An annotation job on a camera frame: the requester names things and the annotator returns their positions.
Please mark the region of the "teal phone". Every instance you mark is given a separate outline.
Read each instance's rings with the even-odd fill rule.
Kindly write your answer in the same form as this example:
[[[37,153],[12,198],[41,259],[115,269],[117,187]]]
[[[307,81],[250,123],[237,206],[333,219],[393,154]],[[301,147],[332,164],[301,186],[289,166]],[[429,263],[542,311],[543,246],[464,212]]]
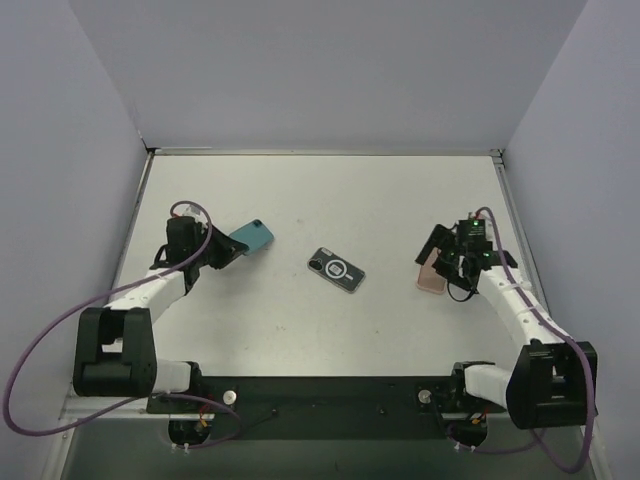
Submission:
[[[268,247],[274,241],[274,235],[260,220],[254,219],[229,234],[229,237],[246,246],[244,256],[250,256]]]

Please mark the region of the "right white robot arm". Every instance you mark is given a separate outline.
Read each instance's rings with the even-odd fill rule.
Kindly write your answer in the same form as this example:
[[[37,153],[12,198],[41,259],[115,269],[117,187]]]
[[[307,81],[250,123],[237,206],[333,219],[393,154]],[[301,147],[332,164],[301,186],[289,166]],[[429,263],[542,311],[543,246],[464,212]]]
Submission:
[[[596,350],[551,319],[515,259],[494,245],[488,225],[481,215],[452,227],[437,224],[415,260],[447,286],[484,298],[518,351],[509,369],[485,361],[457,363],[457,390],[504,408],[520,429],[584,426],[596,414]]]

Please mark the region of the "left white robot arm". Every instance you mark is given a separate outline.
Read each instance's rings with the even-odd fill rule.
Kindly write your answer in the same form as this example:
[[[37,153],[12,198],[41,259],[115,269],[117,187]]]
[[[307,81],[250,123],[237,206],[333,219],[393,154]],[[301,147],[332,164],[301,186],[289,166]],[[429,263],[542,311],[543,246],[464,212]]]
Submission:
[[[193,379],[195,363],[157,358],[153,323],[191,291],[201,268],[223,269],[268,245],[273,235],[254,220],[227,236],[192,216],[169,219],[166,235],[142,282],[106,306],[81,313],[73,371],[77,395],[143,398],[169,393],[187,412],[204,402],[205,387]]]

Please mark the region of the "clear phone case black insert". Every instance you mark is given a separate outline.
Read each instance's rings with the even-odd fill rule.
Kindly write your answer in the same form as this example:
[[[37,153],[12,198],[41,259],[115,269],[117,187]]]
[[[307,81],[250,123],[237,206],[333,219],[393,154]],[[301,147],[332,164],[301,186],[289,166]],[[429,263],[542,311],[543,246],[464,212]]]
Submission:
[[[354,293],[366,278],[365,272],[326,247],[318,248],[307,261],[310,271],[335,287]]]

